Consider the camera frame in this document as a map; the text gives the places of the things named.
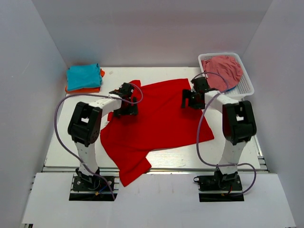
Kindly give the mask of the red t-shirt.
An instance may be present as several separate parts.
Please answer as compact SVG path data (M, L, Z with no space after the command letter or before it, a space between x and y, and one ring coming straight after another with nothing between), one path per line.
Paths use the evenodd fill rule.
M190 89L188 79L174 79L149 85L140 80L133 97L141 100L137 115L108 115L108 124L100 132L107 155L119 169L123 186L146 173L151 164L150 151L195 144L202 111L182 108L182 91Z

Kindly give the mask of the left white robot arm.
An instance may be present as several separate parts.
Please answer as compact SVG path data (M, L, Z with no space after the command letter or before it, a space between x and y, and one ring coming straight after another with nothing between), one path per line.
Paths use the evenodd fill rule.
M99 100L76 104L67 132L75 143L81 160L76 173L84 179L84 184L91 190L100 185L95 142L100 136L102 117L109 113L116 117L137 115L139 101L133 96L135 89L140 90L133 83L123 83L119 89L109 92L109 95Z

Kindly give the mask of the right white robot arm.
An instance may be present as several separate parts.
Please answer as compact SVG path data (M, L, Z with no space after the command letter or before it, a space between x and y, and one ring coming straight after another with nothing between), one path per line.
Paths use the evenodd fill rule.
M205 77L196 76L191 80L193 88L182 91L182 108L188 106L202 109L196 135L196 149L201 162L215 167L220 174L215 176L215 185L219 189L226 189L231 185L237 174L240 156L246 144L257 132L252 104L249 101L238 101L225 95L215 88L210 88ZM218 164L211 164L203 160L199 152L200 129L207 108L213 107L222 114L222 132L225 145Z

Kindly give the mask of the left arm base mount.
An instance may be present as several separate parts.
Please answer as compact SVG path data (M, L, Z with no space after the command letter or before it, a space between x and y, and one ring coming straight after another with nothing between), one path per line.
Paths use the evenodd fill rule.
M118 176L85 176L79 169L72 178L69 201L114 201L119 190Z

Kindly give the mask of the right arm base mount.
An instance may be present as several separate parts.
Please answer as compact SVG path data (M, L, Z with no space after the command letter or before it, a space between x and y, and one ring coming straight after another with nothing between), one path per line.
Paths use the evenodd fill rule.
M222 174L216 169L213 175L193 178L198 184L200 202L241 202L244 194L238 172Z

